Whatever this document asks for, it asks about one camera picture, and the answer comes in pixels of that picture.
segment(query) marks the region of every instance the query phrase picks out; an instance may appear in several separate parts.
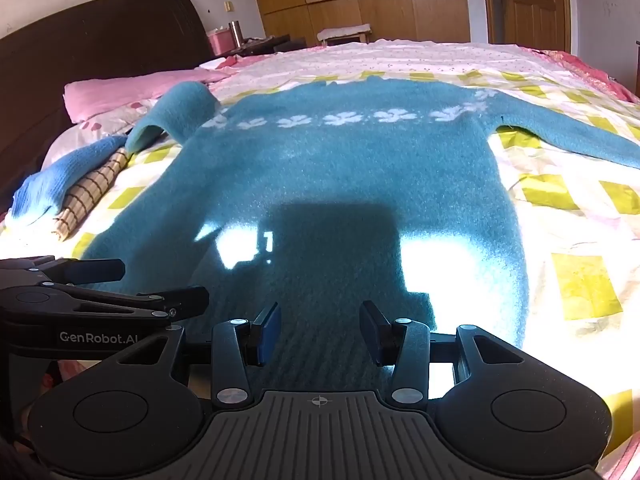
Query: dark wooden headboard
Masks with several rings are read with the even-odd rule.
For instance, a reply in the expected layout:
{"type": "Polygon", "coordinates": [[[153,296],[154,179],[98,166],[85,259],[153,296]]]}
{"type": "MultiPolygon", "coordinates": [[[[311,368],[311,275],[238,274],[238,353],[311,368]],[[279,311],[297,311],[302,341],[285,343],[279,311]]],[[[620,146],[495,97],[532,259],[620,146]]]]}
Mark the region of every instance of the dark wooden headboard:
{"type": "Polygon", "coordinates": [[[65,84],[194,68],[212,59],[190,0],[94,0],[0,40],[0,213],[72,123],[65,84]]]}

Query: blue towel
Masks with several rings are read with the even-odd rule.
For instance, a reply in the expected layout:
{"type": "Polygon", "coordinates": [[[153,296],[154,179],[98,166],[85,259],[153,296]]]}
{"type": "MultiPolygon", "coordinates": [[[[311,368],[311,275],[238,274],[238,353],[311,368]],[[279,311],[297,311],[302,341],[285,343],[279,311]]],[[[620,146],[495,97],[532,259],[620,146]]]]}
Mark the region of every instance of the blue towel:
{"type": "Polygon", "coordinates": [[[111,136],[79,148],[49,168],[33,174],[14,194],[14,204],[5,220],[14,228],[33,226],[40,219],[53,218],[62,209],[66,192],[82,176],[98,168],[124,145],[127,153],[143,150],[166,130],[181,144],[203,123],[215,117],[220,103],[206,86],[184,82],[172,87],[162,106],[140,119],[129,136],[111,136]]]}
{"type": "Polygon", "coordinates": [[[102,165],[126,140],[126,136],[105,137],[67,153],[46,170],[28,176],[14,193],[14,204],[4,220],[7,227],[22,228],[53,218],[62,209],[69,188],[102,165]]]}
{"type": "Polygon", "coordinates": [[[190,342],[279,302],[282,336],[251,371],[256,391],[381,386],[386,372],[358,331],[363,300],[389,319],[471,322],[520,344],[526,263],[487,143],[502,124],[640,168],[634,143],[490,89],[319,82],[208,121],[84,257],[126,263],[105,290],[206,286],[207,313],[185,323],[190,342]]]}
{"type": "Polygon", "coordinates": [[[130,131],[125,144],[127,153],[144,150],[163,130],[184,144],[220,108],[220,103],[206,86],[191,81],[172,87],[162,96],[161,102],[161,106],[153,107],[130,131]]]}

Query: pink pillow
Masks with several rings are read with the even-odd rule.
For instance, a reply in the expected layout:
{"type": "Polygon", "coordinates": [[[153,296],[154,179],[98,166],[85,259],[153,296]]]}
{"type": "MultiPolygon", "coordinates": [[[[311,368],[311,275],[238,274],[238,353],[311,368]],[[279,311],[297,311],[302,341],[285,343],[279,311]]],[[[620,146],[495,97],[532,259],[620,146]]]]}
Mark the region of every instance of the pink pillow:
{"type": "Polygon", "coordinates": [[[138,77],[76,81],[65,86],[65,107],[69,118],[74,123],[81,123],[134,101],[158,98],[182,81],[215,83],[225,77],[229,76],[224,72],[195,68],[138,77]]]}

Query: bed sheet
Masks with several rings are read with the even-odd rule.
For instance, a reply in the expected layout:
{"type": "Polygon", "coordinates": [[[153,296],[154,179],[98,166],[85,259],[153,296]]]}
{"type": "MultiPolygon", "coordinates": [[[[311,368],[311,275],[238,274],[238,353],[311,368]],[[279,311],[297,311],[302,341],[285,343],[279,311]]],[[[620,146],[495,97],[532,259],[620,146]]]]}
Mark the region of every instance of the bed sheet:
{"type": "MultiPolygon", "coordinates": [[[[297,51],[247,67],[210,89],[229,106],[255,92],[318,80],[346,84],[369,76],[495,89],[640,143],[640,106],[594,90],[516,46],[378,41],[297,51]]],[[[640,171],[558,150],[508,126],[489,144],[516,209],[526,254],[530,315],[523,350],[607,401],[614,415],[608,450],[615,449],[640,430],[640,367],[635,362],[640,171]]],[[[61,244],[27,243],[4,232],[0,257],[80,257],[179,152],[175,142],[161,139],[130,161],[72,238],[61,244]]],[[[451,255],[457,247],[443,240],[433,250],[451,255]]],[[[461,308],[474,305],[459,277],[442,278],[448,280],[449,293],[455,290],[461,308]]]]}

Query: wooden door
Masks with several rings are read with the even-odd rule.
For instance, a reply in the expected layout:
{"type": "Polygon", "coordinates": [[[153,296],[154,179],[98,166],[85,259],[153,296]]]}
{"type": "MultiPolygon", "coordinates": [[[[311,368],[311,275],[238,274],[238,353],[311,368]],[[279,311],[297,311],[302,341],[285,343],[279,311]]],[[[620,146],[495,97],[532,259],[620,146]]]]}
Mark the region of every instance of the wooden door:
{"type": "Polygon", "coordinates": [[[568,0],[503,0],[504,41],[540,50],[569,50],[568,0]]]}

